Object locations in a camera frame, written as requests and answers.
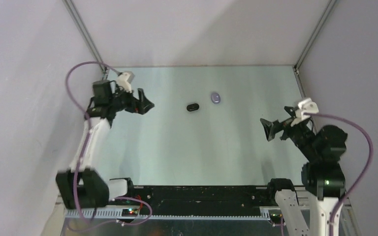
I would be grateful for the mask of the black oval case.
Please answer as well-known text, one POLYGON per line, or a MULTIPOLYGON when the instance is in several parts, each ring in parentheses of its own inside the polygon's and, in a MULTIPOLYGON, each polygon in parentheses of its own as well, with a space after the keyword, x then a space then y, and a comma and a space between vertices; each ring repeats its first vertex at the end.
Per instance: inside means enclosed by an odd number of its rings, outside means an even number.
POLYGON ((200 108, 200 106, 199 106, 198 103, 191 103, 191 104, 188 104, 188 105, 186 106, 186 110, 187 110, 188 112, 194 112, 194 111, 197 111, 197 110, 199 110, 199 108, 200 108))

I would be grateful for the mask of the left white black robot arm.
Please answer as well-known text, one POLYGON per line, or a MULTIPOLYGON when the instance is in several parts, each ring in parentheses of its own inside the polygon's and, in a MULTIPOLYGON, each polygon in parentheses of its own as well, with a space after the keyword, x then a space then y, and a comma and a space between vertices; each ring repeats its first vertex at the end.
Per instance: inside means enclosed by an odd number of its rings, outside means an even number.
POLYGON ((124 205, 135 201, 130 178, 104 177, 97 167, 106 161, 102 150, 118 112, 144 115, 155 105, 138 88, 138 97, 127 82, 97 81, 84 115, 84 132, 75 157, 56 175, 56 184, 67 209, 105 207, 117 197, 124 205))

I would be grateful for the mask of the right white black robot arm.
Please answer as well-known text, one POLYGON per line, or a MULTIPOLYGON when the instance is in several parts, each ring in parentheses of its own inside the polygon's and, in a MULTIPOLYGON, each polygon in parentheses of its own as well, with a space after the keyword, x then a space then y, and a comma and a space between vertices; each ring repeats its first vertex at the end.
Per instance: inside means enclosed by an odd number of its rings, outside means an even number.
POLYGON ((346 151, 347 133, 328 125, 317 133, 308 123, 311 119, 298 107, 284 108, 290 118, 284 121, 260 120, 266 139, 271 141, 281 132, 281 140, 290 139, 307 162, 301 169, 301 179, 308 192, 310 219, 306 221, 298 203, 297 190, 291 180, 273 178, 268 183, 267 201, 279 206, 280 226, 291 236, 339 235, 341 198, 346 193, 345 176, 339 160, 346 151))

